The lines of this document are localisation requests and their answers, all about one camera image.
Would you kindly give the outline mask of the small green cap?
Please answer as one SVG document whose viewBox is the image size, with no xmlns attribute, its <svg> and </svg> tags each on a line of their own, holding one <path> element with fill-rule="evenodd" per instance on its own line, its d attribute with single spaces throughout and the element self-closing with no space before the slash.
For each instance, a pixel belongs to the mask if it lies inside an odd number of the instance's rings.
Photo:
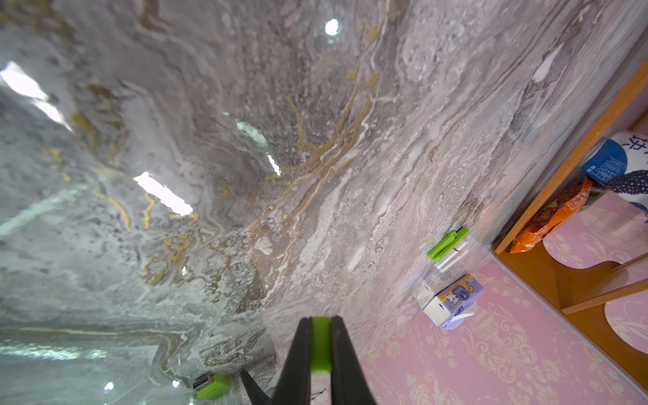
<svg viewBox="0 0 648 405">
<path fill-rule="evenodd" d="M 315 376 L 330 376 L 332 373 L 332 319 L 312 318 L 312 354 L 310 371 Z"/>
</svg>

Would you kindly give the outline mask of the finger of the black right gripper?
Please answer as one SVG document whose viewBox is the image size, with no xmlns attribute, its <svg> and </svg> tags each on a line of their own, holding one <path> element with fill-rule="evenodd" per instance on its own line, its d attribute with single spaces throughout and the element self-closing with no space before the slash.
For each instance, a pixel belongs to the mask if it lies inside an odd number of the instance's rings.
<svg viewBox="0 0 648 405">
<path fill-rule="evenodd" d="M 239 376 L 251 405 L 269 404 L 270 397 L 260 388 L 260 386 L 258 386 L 256 381 L 246 370 L 241 370 Z"/>
</svg>

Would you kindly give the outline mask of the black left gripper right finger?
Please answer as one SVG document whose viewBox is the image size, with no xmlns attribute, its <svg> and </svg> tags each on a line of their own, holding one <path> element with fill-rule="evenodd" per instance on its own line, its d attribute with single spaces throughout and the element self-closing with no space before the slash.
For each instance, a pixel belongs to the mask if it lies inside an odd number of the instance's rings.
<svg viewBox="0 0 648 405">
<path fill-rule="evenodd" d="M 333 405 L 377 405 L 342 317 L 332 318 Z"/>
</svg>

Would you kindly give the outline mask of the white red usb drive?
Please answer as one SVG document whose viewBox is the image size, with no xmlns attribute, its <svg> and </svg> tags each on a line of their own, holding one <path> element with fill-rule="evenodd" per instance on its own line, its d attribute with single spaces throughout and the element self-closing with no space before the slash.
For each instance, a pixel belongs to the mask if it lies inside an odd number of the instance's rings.
<svg viewBox="0 0 648 405">
<path fill-rule="evenodd" d="M 440 272 L 445 273 L 447 269 L 450 268 L 454 263 L 456 263 L 460 258 L 462 258 L 466 252 L 467 252 L 467 241 L 464 241 L 458 246 L 454 246 L 454 248 L 452 248 L 450 252 L 447 253 L 442 258 L 442 260 L 440 260 L 437 263 L 436 268 Z"/>
</svg>

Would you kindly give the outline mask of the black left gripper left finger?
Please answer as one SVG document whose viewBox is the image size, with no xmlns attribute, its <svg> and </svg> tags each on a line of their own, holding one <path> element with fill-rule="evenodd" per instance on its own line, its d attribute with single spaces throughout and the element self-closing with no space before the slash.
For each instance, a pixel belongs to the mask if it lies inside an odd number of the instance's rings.
<svg viewBox="0 0 648 405">
<path fill-rule="evenodd" d="M 305 405 L 311 398 L 312 319 L 302 318 L 269 404 Z"/>
</svg>

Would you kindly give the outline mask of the green usb drive front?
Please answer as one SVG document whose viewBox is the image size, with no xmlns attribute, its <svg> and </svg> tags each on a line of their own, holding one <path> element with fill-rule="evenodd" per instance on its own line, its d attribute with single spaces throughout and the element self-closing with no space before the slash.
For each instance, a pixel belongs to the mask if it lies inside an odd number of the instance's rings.
<svg viewBox="0 0 648 405">
<path fill-rule="evenodd" d="M 199 376 L 193 383 L 197 397 L 205 401 L 215 401 L 231 391 L 231 378 L 222 374 L 205 374 Z"/>
</svg>

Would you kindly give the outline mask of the green usb drive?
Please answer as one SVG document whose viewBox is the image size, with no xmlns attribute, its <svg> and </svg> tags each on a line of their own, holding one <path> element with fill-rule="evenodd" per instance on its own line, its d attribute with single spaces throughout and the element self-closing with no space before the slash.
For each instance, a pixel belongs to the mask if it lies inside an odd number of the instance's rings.
<svg viewBox="0 0 648 405">
<path fill-rule="evenodd" d="M 434 263 L 440 263 L 465 241 L 469 233 L 470 230 L 466 227 L 462 227 L 459 231 L 450 232 L 428 251 L 427 258 L 430 258 Z"/>
<path fill-rule="evenodd" d="M 205 401 L 215 401 L 231 391 L 231 378 L 222 374 L 205 374 L 199 376 L 193 383 L 197 397 Z"/>
</svg>

